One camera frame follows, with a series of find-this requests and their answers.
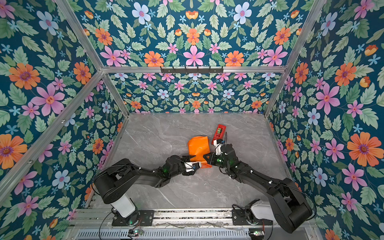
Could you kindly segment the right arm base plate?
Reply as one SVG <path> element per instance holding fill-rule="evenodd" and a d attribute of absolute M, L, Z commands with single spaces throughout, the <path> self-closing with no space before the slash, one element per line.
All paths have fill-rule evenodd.
<path fill-rule="evenodd" d="M 239 206 L 237 204 L 232 204 L 232 220 L 233 225 L 240 226 L 249 224 L 251 226 L 260 226 L 265 223 L 271 224 L 272 221 L 267 219 L 258 219 L 253 212 L 251 211 L 251 207 L 258 203 L 260 199 L 255 199 L 248 203 L 245 207 Z"/>

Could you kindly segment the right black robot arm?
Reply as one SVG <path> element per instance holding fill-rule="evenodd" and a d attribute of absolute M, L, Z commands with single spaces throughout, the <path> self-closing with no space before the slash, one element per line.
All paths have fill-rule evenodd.
<path fill-rule="evenodd" d="M 219 144 L 216 151 L 205 154 L 204 159 L 209 165 L 224 169 L 231 179 L 253 187 L 268 198 L 268 204 L 255 199 L 244 206 L 242 211 L 250 224 L 269 220 L 291 234 L 315 214 L 305 194 L 291 179 L 280 180 L 254 170 L 239 160 L 231 144 Z"/>

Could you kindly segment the yellow orange wrapping paper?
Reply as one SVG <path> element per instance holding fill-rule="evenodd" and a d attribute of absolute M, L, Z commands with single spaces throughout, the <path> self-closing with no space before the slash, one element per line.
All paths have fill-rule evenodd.
<path fill-rule="evenodd" d="M 191 162 L 201 162 L 203 169 L 212 167 L 204 159 L 204 155 L 211 153 L 208 137 L 193 137 L 188 142 L 188 149 Z"/>

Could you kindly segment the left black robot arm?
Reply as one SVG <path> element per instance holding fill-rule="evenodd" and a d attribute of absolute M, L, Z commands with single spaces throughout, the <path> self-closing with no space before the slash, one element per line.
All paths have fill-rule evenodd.
<path fill-rule="evenodd" d="M 97 193 L 105 204 L 115 209 L 117 216 L 130 218 L 138 211 L 127 194 L 133 185 L 146 185 L 162 188 L 179 175 L 192 176 L 202 167 L 200 162 L 191 162 L 191 156 L 172 155 L 164 165 L 155 169 L 146 169 L 122 159 L 98 173 L 93 180 Z"/>

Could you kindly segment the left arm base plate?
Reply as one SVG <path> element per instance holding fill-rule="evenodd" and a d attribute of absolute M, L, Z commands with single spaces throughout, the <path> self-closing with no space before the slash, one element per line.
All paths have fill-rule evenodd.
<path fill-rule="evenodd" d="M 151 226 L 154 220 L 155 211 L 153 210 L 135 210 L 128 217 L 123 217 L 118 211 L 114 211 L 113 227 L 136 227 Z"/>

